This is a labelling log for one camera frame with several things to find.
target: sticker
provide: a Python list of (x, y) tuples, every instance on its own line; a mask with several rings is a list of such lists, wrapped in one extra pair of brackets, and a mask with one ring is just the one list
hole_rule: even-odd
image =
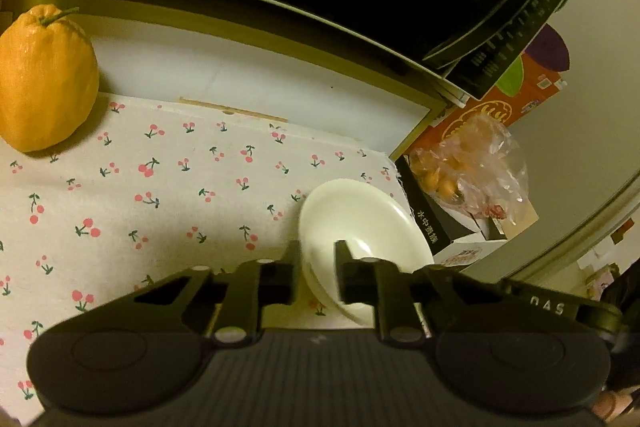
[(466, 264), (473, 263), (473, 261), (478, 258), (480, 251), (481, 250), (479, 248), (463, 250), (451, 257), (447, 257), (441, 264), (443, 266), (465, 266)]
[(531, 100), (531, 102), (527, 103), (527, 105), (525, 105), (520, 110), (520, 113), (521, 114), (525, 114), (525, 113), (529, 112), (531, 109), (533, 109), (534, 107), (536, 107), (537, 105), (540, 105), (541, 103), (542, 103), (542, 101), (540, 101), (540, 100)]
[(547, 77), (545, 77), (543, 80), (540, 80), (538, 83), (538, 87), (540, 89), (546, 89), (549, 86), (551, 86), (551, 80), (549, 80)]

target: wooden edge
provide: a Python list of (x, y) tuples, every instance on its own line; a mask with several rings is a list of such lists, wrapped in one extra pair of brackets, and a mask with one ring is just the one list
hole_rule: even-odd
[(278, 122), (289, 123), (289, 120), (286, 118), (281, 118), (279, 116), (271, 116), (270, 114), (264, 114), (261, 112), (247, 111), (245, 109), (238, 109), (237, 107), (229, 107), (228, 105), (219, 105), (217, 103), (210, 102), (201, 102), (200, 100), (189, 100), (188, 98), (180, 97), (178, 99), (179, 103), (185, 103), (186, 105), (199, 105), (200, 107), (210, 107), (212, 109), (219, 109), (220, 111), (224, 111), (227, 114), (244, 114), (245, 116), (252, 116), (254, 118), (262, 118), (265, 120), (273, 120)]

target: plastic bag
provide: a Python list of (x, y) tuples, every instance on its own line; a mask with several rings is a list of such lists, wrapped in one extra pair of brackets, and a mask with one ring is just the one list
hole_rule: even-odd
[(483, 112), (431, 150), (412, 151), (410, 165), (422, 190), (445, 206), (512, 223), (526, 213), (524, 155), (507, 128)]

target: white bowl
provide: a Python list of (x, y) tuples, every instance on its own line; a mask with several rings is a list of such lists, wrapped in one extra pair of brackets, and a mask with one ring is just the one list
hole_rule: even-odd
[(415, 221), (396, 200), (355, 180), (332, 180), (313, 190), (298, 222), (302, 271), (319, 299), (328, 296), (349, 318), (372, 327), (372, 308), (344, 304), (338, 294), (334, 243), (347, 241), (356, 259), (378, 257), (405, 272), (433, 264), (433, 256)]

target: fabric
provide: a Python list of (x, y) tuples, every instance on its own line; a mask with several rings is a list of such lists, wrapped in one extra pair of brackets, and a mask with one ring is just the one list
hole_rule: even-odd
[[(0, 143), (0, 405), (23, 425), (41, 412), (25, 359), (47, 328), (187, 267), (280, 258), (306, 195), (334, 178), (409, 210), (382, 153), (211, 108), (101, 94), (57, 151)], [(357, 327), (303, 282), (264, 325)]]

